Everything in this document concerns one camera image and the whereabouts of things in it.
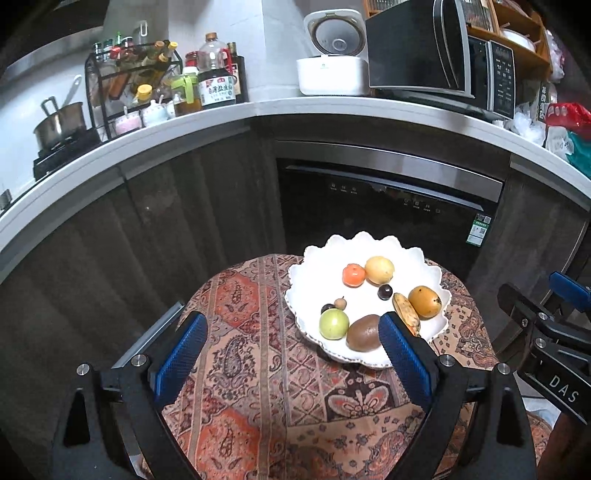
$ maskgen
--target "white scalloped bowl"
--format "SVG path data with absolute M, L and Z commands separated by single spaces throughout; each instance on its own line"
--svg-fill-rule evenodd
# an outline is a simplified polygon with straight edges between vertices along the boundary
M 365 265 L 368 258 L 382 255 L 394 264 L 394 276 L 389 282 L 395 292 L 408 297 L 419 285 L 433 289 L 441 299 L 441 312 L 430 320 L 421 321 L 421 337 L 430 342 L 448 328 L 443 314 L 452 299 L 449 290 L 441 287 L 441 268 L 427 265 L 418 247 L 403 248 L 394 236 L 375 240 L 367 232 L 360 232 L 351 240 L 340 235 L 331 236 L 322 248 L 307 247 L 304 261 L 289 269 L 291 288 L 285 301 L 293 312 L 300 332 L 311 342 L 320 345 L 328 356 L 343 363 L 360 363 L 370 368 L 392 366 L 383 347 L 370 352 L 355 352 L 346 339 L 327 340 L 320 334 L 320 309 L 326 303 L 345 297 L 351 324 L 368 314 L 383 315 L 394 311 L 392 300 L 380 300 L 377 287 L 364 282 L 358 288 L 346 287 L 342 282 L 343 269 L 350 263 Z

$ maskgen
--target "tablecloth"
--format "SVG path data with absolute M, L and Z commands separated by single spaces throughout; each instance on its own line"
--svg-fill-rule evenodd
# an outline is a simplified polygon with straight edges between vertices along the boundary
M 300 335 L 283 299 L 293 255 L 268 255 L 224 270 L 191 298 L 209 339 L 175 404 L 163 416 L 207 479 L 376 479 L 400 458 L 424 417 L 394 369 L 340 364 Z M 497 359 L 466 287 L 442 268 L 452 292 L 449 328 L 431 343 L 462 365 Z M 453 466 L 472 411 L 465 405 L 438 473 Z M 530 416 L 537 459 L 549 426 Z

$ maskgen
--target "red plastic bag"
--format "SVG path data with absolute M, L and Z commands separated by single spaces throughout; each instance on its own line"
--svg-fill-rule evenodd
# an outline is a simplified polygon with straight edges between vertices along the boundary
M 565 127 L 586 141 L 591 141 L 591 112 L 580 103 L 551 103 L 544 118 L 546 125 Z

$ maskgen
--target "metal pot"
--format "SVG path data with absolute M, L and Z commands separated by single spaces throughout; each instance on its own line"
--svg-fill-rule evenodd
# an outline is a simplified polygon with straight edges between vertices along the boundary
M 49 113 L 45 104 L 53 103 L 55 113 Z M 65 107 L 58 108 L 55 97 L 49 97 L 42 101 L 41 108 L 47 115 L 33 133 L 37 137 L 40 150 L 51 150 L 58 143 L 63 142 L 78 131 L 86 130 L 84 115 L 82 114 L 82 102 L 71 103 Z

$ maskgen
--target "white countertop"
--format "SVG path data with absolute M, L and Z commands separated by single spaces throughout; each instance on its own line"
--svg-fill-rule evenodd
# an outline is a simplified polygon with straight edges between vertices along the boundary
M 0 216 L 0 251 L 41 212 L 90 180 L 95 175 L 137 155 L 183 135 L 225 123 L 255 116 L 289 115 L 292 113 L 333 113 L 388 118 L 427 125 L 476 138 L 522 157 L 521 168 L 535 169 L 539 180 L 552 185 L 566 182 L 587 199 L 591 199 L 591 180 L 570 164 L 545 148 L 534 145 L 518 135 L 487 122 L 439 108 L 361 97 L 297 97 L 266 102 L 242 103 L 169 120 L 154 127 L 144 128 L 107 144 L 74 160 L 40 181 L 29 192 Z

